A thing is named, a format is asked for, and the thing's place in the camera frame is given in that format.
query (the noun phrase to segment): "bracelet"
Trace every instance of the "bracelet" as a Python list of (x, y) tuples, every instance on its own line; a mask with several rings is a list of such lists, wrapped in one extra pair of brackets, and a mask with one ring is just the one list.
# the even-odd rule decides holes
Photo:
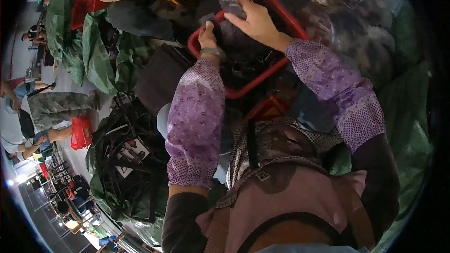
[(208, 53), (208, 54), (213, 54), (218, 56), (221, 60), (225, 60), (226, 59), (226, 55), (223, 52), (222, 49), (219, 48), (203, 48), (200, 50), (200, 55), (203, 53)]

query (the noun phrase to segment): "light blue shirt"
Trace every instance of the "light blue shirt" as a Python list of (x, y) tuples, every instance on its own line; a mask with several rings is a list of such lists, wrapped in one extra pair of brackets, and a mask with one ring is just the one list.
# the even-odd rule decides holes
[(20, 128), (19, 115), (8, 104), (8, 98), (1, 99), (0, 133), (1, 144), (10, 154), (17, 152), (18, 145), (25, 142)]
[(350, 246), (329, 246), (325, 244), (281, 244), (271, 245), (256, 253), (369, 253), (366, 247), (355, 250)]

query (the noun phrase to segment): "camouflage pants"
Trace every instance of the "camouflage pants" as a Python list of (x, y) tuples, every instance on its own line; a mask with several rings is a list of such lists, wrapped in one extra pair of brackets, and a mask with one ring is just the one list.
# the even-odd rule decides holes
[(93, 96), (71, 92), (36, 94), (28, 99), (31, 117), (37, 131), (46, 130), (72, 117), (83, 115), (86, 109), (97, 109)]

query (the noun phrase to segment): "purple floral sleeve cover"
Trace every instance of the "purple floral sleeve cover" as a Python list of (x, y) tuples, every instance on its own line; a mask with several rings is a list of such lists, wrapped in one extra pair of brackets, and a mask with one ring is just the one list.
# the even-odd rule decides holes
[(181, 77), (168, 115), (169, 186), (212, 188), (224, 109), (225, 88), (219, 66), (199, 59)]
[(327, 105), (352, 152), (386, 132), (383, 111), (372, 83), (342, 64), (329, 48), (296, 38), (288, 46), (286, 56), (301, 81)]

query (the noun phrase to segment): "shoulder strap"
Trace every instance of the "shoulder strap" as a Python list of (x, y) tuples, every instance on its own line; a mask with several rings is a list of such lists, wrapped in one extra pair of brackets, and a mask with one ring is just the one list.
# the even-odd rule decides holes
[(366, 247), (371, 251), (375, 247), (374, 230), (360, 196), (345, 179), (334, 176), (330, 179), (348, 222), (352, 226), (358, 249)]
[(216, 208), (212, 215), (211, 224), (206, 232), (204, 253), (223, 253), (229, 226), (230, 207)]

